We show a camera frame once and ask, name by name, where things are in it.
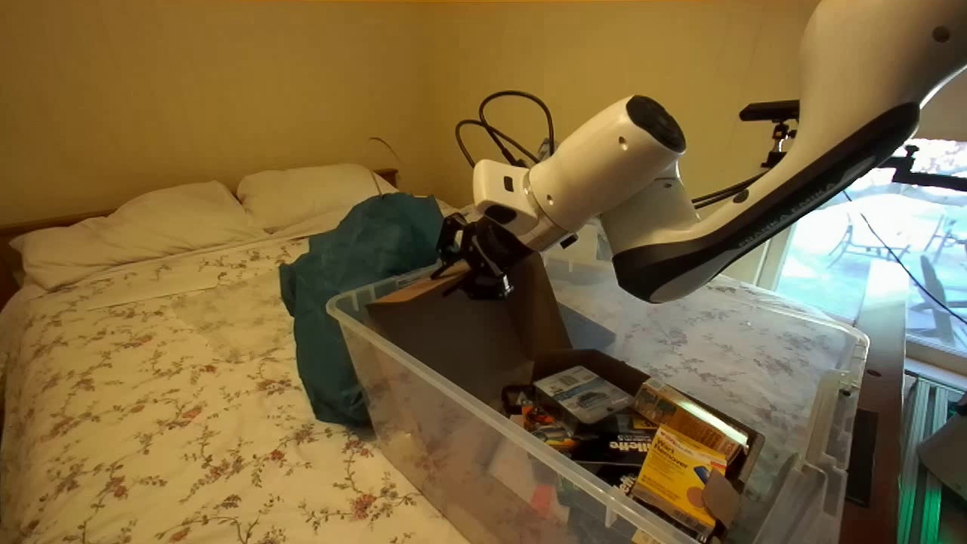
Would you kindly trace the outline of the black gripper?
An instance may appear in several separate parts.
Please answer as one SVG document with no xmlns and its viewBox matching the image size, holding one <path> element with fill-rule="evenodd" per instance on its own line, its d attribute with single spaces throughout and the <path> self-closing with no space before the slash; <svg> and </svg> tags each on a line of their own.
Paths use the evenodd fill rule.
<svg viewBox="0 0 967 544">
<path fill-rule="evenodd" d="M 434 274 L 458 263 L 470 274 L 458 281 L 471 300 L 505 300 L 512 293 L 512 268 L 529 256 L 529 247 L 493 217 L 467 219 L 459 210 L 448 213 L 438 232 Z"/>
</svg>

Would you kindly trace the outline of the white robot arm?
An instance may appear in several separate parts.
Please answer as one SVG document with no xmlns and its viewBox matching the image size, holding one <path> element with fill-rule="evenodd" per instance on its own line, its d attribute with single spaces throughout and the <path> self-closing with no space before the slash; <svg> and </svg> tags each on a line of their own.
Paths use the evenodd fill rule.
<svg viewBox="0 0 967 544">
<path fill-rule="evenodd" d="M 505 297 L 524 259 L 597 224 L 625 293 L 684 300 L 910 142 L 967 66 L 967 0 L 820 0 L 799 64 L 799 94 L 776 106 L 795 131 L 720 194 L 686 187 L 686 131 L 669 106 L 625 94 L 533 167 L 476 164 L 438 263 L 464 266 L 476 297 Z"/>
</svg>

